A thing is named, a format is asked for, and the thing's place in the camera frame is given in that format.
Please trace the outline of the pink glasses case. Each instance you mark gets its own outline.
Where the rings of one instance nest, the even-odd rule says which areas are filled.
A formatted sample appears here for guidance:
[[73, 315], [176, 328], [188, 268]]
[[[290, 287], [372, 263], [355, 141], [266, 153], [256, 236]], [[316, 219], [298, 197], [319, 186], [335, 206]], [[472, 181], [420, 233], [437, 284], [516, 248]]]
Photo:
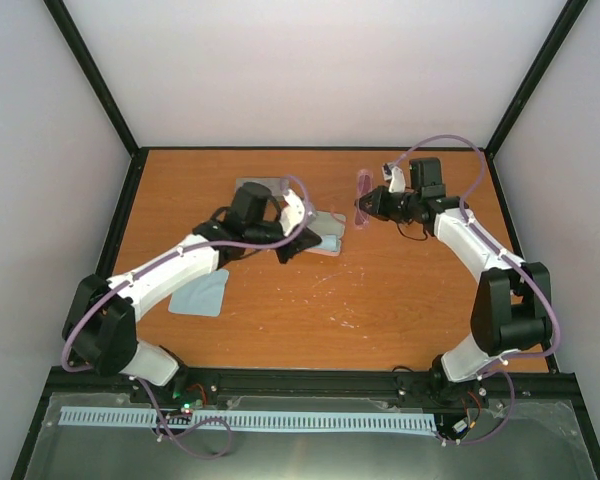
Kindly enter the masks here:
[[321, 243], [306, 250], [324, 256], [339, 256], [342, 238], [346, 228], [346, 216], [340, 213], [316, 211], [312, 216], [309, 228], [320, 236]]

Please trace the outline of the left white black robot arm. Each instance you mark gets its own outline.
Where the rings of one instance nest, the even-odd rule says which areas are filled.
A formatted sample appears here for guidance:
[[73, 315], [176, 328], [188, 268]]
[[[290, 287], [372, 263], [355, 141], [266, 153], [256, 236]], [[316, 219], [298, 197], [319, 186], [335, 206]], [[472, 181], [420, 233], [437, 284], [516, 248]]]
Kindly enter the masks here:
[[85, 277], [77, 286], [63, 326], [61, 365], [70, 373], [92, 370], [151, 383], [166, 402], [188, 390], [184, 362], [167, 349], [139, 339], [138, 322], [158, 303], [190, 282], [256, 251], [273, 251], [285, 264], [316, 247], [309, 227], [312, 204], [299, 179], [288, 176], [280, 199], [266, 186], [246, 182], [175, 246], [126, 273]]

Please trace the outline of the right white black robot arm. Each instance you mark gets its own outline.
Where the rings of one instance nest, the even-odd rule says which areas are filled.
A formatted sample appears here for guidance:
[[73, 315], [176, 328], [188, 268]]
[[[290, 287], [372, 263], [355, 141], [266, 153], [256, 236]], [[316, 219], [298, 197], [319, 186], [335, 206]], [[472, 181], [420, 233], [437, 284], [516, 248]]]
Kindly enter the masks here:
[[464, 200], [447, 194], [439, 159], [412, 160], [407, 170], [386, 164], [383, 175], [380, 186], [374, 186], [368, 174], [358, 175], [357, 218], [421, 225], [477, 282], [469, 334], [437, 356], [430, 368], [431, 397], [449, 404], [494, 363], [505, 364], [557, 335], [555, 315], [549, 310], [550, 275], [543, 264], [528, 263], [510, 252]]

